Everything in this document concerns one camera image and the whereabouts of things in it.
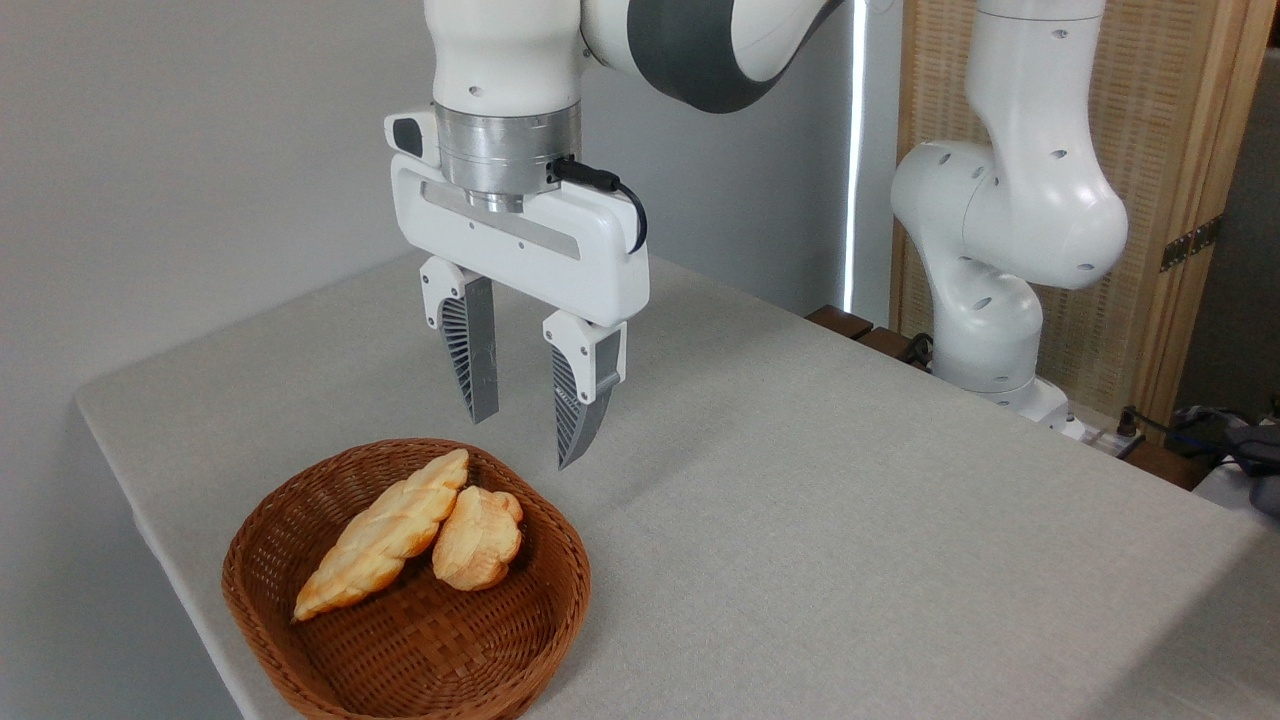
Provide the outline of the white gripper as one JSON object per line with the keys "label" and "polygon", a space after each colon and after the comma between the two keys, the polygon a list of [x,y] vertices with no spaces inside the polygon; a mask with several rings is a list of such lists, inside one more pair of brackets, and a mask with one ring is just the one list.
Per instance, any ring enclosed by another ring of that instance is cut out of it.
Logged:
{"label": "white gripper", "polygon": [[401,231],[434,255],[419,272],[425,316],[442,333],[474,423],[499,410],[489,278],[561,309],[543,322],[543,334],[550,345],[558,468],[567,468],[595,439],[611,393],[626,378],[625,320],[650,296],[646,250],[630,251],[637,238],[634,205],[562,184],[527,197],[521,213],[488,211],[410,155],[392,158],[390,179]]}

